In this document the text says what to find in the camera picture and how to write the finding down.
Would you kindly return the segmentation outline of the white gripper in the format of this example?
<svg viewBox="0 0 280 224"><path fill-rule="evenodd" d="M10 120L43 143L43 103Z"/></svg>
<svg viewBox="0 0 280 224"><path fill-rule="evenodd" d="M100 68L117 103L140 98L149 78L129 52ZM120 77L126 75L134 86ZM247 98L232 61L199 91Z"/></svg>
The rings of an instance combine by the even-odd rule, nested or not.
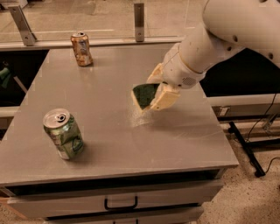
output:
<svg viewBox="0 0 280 224"><path fill-rule="evenodd" d="M164 56L163 65L157 64L147 83L161 83L150 103L152 110L170 108L180 97L179 88L192 88L205 77L207 63L200 48L177 43Z"/></svg>

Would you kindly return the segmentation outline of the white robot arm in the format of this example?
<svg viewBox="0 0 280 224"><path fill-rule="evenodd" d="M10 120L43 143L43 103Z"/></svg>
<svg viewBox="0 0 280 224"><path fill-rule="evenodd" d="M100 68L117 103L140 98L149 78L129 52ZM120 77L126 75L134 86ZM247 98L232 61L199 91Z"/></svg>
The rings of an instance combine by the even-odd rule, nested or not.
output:
<svg viewBox="0 0 280 224"><path fill-rule="evenodd" d="M279 0L204 0L202 22L174 45L148 78L158 88L150 109L171 107L216 64L248 48L280 67Z"/></svg>

